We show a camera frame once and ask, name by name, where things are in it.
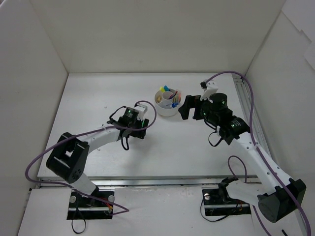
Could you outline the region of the pale yellow gel pen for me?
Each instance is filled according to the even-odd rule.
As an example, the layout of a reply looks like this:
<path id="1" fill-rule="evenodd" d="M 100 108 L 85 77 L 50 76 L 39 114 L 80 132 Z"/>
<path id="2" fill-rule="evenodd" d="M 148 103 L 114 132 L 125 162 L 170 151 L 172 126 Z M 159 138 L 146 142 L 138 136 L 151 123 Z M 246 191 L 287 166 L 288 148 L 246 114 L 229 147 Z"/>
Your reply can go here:
<path id="1" fill-rule="evenodd" d="M 179 95 L 177 94 L 173 98 L 173 103 L 178 103 L 178 100 L 179 100 Z"/>

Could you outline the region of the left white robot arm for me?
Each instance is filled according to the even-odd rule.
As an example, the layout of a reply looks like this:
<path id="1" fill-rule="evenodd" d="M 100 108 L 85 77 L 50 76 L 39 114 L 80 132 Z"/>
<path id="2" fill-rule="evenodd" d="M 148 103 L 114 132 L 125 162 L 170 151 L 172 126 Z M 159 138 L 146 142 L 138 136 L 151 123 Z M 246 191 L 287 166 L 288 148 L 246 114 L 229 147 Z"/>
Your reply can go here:
<path id="1" fill-rule="evenodd" d="M 87 134 L 66 141 L 53 148 L 46 161 L 46 167 L 54 174 L 61 177 L 74 189 L 82 192 L 81 201 L 91 207 L 98 201 L 99 188 L 84 174 L 84 168 L 88 155 L 94 150 L 130 136 L 144 139 L 145 128 L 149 120 L 144 118 L 148 107 L 144 104 L 136 104 L 133 108 L 126 107 L 125 112 L 118 120 L 111 115 L 108 124 L 102 131 Z"/>

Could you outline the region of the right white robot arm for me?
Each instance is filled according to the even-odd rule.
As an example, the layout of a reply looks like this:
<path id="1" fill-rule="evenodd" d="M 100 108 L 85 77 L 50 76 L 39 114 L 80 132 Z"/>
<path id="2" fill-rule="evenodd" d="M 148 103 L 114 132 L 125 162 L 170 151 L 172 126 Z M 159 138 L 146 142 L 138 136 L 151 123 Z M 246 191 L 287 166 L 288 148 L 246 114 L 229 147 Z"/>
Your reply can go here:
<path id="1" fill-rule="evenodd" d="M 236 177 L 225 178 L 218 189 L 222 202 L 237 199 L 252 204 L 272 223 L 297 209 L 296 204 L 300 204 L 305 195 L 305 183 L 301 179 L 294 180 L 264 149 L 254 144 L 250 127 L 228 108 L 226 94 L 214 93 L 208 100 L 203 100 L 200 95 L 188 95 L 179 108 L 182 119 L 188 119 L 190 109 L 195 109 L 194 120 L 203 120 L 216 128 L 220 141 L 232 146 L 236 155 L 251 167 L 261 182 L 260 187 L 255 187 Z"/>

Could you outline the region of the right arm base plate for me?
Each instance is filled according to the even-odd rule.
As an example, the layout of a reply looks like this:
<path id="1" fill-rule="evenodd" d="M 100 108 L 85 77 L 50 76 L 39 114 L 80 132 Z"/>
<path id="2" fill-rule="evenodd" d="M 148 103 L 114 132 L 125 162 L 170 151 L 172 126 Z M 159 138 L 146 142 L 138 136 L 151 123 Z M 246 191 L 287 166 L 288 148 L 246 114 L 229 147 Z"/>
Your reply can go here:
<path id="1" fill-rule="evenodd" d="M 250 205 L 232 199 L 224 202 L 218 188 L 202 189 L 202 210 L 205 216 L 224 217 L 232 215 L 251 215 Z"/>

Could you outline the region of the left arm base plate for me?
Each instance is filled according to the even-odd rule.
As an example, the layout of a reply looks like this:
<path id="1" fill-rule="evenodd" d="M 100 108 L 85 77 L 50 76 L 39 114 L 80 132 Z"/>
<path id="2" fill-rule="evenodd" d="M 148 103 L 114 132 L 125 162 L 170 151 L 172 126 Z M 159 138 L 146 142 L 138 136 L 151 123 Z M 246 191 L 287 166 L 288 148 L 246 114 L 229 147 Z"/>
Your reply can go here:
<path id="1" fill-rule="evenodd" d="M 112 204 L 103 203 L 91 198 L 84 197 L 72 191 L 67 212 L 67 220 L 104 220 L 112 219 Z"/>

